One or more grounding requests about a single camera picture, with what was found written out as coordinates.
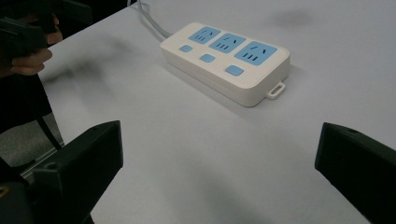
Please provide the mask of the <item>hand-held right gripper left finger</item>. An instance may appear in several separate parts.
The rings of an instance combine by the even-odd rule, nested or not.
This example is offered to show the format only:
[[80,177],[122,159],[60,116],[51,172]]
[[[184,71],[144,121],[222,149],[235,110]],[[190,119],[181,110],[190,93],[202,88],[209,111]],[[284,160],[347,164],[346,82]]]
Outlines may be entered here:
[[91,211],[123,165],[120,122],[91,127],[34,170],[38,224],[93,224]]

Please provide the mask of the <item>white power strip blue sockets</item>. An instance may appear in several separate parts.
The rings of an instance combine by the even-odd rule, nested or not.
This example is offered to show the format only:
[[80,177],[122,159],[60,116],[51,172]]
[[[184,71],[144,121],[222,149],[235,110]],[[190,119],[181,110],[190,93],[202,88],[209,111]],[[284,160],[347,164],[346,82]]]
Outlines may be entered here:
[[287,49],[199,22],[160,47],[175,68],[245,107],[277,98],[290,71]]

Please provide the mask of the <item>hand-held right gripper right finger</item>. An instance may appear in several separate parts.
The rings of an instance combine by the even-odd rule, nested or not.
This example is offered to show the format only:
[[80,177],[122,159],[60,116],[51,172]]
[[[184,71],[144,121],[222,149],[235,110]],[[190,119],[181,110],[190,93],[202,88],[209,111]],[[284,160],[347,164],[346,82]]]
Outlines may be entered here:
[[325,122],[315,169],[371,224],[396,224],[396,150],[348,127]]

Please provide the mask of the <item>black table leg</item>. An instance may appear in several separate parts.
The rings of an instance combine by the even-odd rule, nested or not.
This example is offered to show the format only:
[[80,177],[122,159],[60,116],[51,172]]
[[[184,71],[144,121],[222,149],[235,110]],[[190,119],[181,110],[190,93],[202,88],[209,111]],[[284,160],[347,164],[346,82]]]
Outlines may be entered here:
[[55,136],[51,132],[46,121],[44,121],[43,118],[38,118],[36,121],[37,121],[39,127],[41,128],[41,130],[43,131],[43,133],[47,136],[49,141],[52,143],[53,147],[57,150],[61,149],[62,148],[61,144],[58,142],[58,140],[55,138]]

